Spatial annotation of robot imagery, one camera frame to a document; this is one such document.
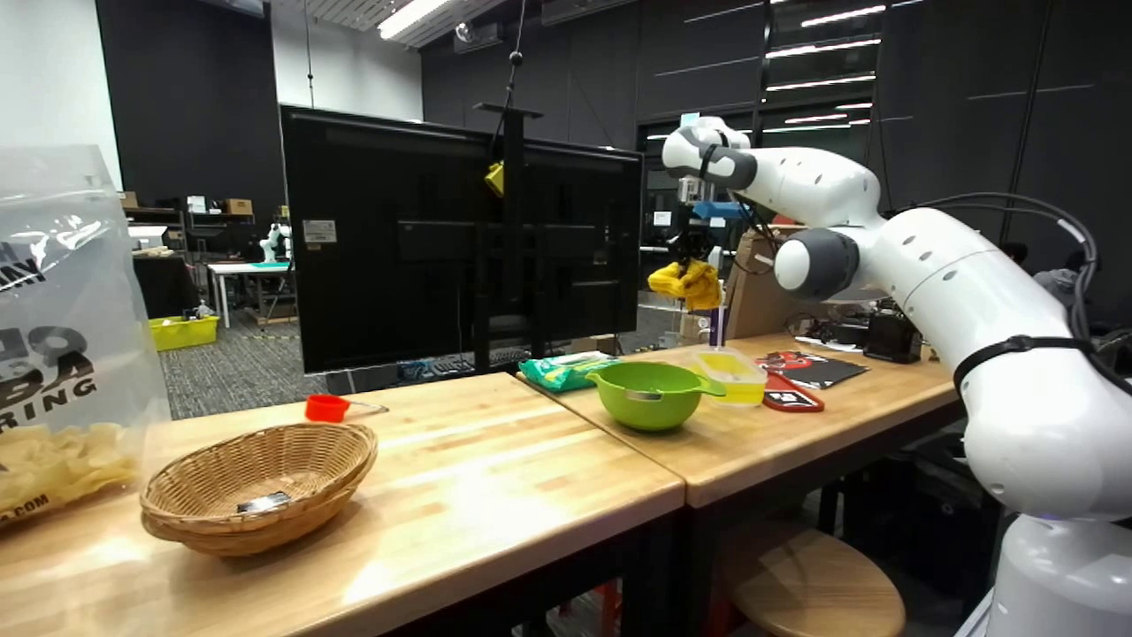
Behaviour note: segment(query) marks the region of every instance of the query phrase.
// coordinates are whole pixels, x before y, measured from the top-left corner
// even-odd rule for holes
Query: stool
[[[898,637],[907,626],[907,604],[885,571],[805,523],[730,536],[717,571],[725,609],[774,637]]]

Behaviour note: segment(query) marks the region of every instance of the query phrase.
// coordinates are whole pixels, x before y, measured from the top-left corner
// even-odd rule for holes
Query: lime green bowl
[[[594,381],[609,416],[637,433],[681,429],[712,393],[696,372],[662,362],[617,362]]]

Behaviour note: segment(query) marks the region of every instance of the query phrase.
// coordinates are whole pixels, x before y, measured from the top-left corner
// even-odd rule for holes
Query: woven bread basket
[[[208,555],[256,555],[331,523],[377,462],[361,425],[281,425],[196,451],[141,492],[141,526]]]

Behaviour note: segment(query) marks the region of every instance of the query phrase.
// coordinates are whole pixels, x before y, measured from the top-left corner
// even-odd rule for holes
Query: wooden tabletop
[[[155,542],[137,494],[0,537],[0,635],[383,635],[684,507],[681,479],[509,375],[364,393],[354,507],[256,560]],[[149,471],[300,407],[155,425]]]
[[[795,347],[800,342],[788,335],[730,340],[730,350],[743,350],[749,356]],[[941,366],[887,366],[832,350],[813,355],[846,356],[866,367],[864,375],[816,393],[825,401],[820,413],[786,413],[703,395],[681,433],[640,437],[617,425],[594,389],[567,393],[564,404],[681,474],[686,480],[690,507],[712,507],[716,500],[746,492],[958,401]],[[654,350],[640,356],[681,362],[681,350]]]

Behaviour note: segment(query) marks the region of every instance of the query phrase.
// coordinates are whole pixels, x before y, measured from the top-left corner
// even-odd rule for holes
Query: black monitor
[[[506,222],[484,132],[284,111],[284,146],[308,372],[464,355],[484,316],[524,340],[634,330],[637,155],[528,140]]]

